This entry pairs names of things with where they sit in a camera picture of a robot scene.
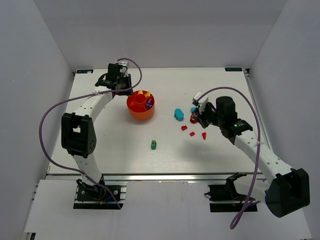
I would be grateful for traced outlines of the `green small lego piece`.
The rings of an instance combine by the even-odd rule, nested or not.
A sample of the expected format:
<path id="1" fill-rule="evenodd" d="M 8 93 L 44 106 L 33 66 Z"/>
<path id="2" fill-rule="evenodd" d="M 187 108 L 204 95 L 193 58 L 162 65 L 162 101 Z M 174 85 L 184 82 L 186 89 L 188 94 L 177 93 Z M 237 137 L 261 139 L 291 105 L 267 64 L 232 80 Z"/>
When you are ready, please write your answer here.
<path id="1" fill-rule="evenodd" d="M 151 148 L 152 150 L 155 150 L 155 149 L 157 148 L 157 142 L 156 142 L 155 140 L 152 140 L 152 141 L 151 141 L 150 148 Z"/>

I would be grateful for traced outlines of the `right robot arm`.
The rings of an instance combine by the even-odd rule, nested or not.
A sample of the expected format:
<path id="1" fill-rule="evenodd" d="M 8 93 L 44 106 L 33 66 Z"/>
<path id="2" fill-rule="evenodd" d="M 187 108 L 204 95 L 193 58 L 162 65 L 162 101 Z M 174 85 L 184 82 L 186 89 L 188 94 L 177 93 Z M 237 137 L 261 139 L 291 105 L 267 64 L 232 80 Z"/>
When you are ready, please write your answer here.
<path id="1" fill-rule="evenodd" d="M 201 98 L 197 92 L 192 103 L 196 106 L 194 119 L 203 128 L 210 125 L 219 127 L 222 135 L 240 149 L 253 163 L 265 181 L 256 181 L 251 188 L 252 177 L 245 173 L 235 173 L 225 184 L 211 185 L 207 192 L 214 202 L 239 200 L 251 193 L 250 200 L 265 203 L 271 213 L 281 218 L 310 204 L 309 175 L 303 169 L 294 169 L 281 160 L 267 146 L 260 144 L 252 126 L 238 118 L 236 105 L 229 96 L 216 99 L 216 104 L 208 97 Z"/>

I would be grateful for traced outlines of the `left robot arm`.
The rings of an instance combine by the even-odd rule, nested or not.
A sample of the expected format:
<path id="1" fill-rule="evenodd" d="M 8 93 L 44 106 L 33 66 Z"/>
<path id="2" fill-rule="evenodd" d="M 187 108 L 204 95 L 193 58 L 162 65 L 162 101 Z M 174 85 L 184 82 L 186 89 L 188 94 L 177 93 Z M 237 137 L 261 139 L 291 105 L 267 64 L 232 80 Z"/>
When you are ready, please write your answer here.
<path id="1" fill-rule="evenodd" d="M 110 63 L 107 73 L 95 83 L 93 96 L 76 111 L 65 113 L 61 118 L 61 146 L 75 160 L 82 172 L 82 181 L 87 185 L 101 184 L 103 178 L 94 157 L 97 145 L 94 122 L 114 96 L 131 95 L 133 90 L 127 90 L 131 86 L 127 63 Z"/>

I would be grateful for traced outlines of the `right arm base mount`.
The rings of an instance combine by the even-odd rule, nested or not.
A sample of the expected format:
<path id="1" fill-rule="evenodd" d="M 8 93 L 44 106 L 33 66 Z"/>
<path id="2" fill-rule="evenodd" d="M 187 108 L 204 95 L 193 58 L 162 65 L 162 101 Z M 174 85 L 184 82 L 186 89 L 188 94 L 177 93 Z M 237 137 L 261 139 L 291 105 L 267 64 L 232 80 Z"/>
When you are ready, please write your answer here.
<path id="1" fill-rule="evenodd" d="M 211 213 L 238 213 L 245 204 L 247 191 L 240 194 L 235 182 L 245 177 L 246 173 L 214 174 L 207 182 L 207 191 L 203 194 L 209 200 Z"/>

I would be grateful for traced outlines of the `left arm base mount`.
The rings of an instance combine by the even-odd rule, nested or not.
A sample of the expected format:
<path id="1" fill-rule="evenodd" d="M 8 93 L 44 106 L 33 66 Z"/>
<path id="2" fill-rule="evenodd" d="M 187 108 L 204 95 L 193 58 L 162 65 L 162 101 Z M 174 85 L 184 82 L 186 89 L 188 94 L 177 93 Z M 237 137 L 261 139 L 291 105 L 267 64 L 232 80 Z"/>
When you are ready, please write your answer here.
<path id="1" fill-rule="evenodd" d="M 105 189 L 96 185 L 83 183 L 81 179 L 76 180 L 77 188 L 74 197 L 73 209 L 76 210 L 119 210 L 112 195 Z M 107 185 L 119 206 L 124 205 L 126 198 L 126 186 Z"/>

